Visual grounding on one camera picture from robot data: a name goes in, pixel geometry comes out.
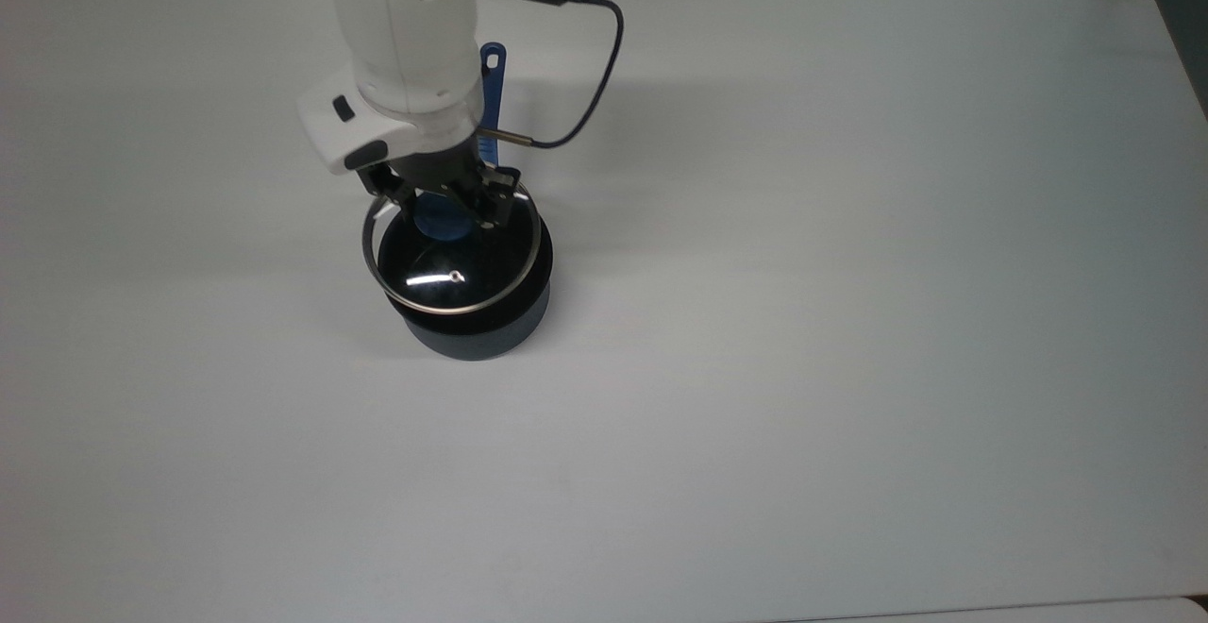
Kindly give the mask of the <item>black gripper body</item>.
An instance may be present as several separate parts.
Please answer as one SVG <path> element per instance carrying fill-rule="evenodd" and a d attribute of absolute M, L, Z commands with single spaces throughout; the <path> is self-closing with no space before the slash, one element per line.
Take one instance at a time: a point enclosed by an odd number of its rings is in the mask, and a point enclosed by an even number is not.
<path fill-rule="evenodd" d="M 435 153 L 414 153 L 401 156 L 390 163 L 399 175 L 416 184 L 419 192 L 436 194 L 455 194 L 458 198 L 471 196 L 472 176 L 484 161 L 480 158 L 478 138 L 467 136 L 453 149 L 435 151 Z"/>

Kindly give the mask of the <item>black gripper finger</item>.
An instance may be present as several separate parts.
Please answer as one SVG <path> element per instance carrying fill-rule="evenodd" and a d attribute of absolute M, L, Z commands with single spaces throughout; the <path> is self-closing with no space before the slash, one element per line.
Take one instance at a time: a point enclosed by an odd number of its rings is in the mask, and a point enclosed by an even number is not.
<path fill-rule="evenodd" d="M 470 209 L 480 227 L 495 228 L 509 225 L 513 200 L 519 188 L 521 173 L 516 168 L 480 164 L 471 184 Z"/>
<path fill-rule="evenodd" d="M 390 210 L 396 210 L 402 219 L 411 217 L 418 187 L 399 175 L 390 163 L 377 162 L 362 167 L 361 184 L 374 197 L 366 214 L 367 220 L 378 220 Z"/>

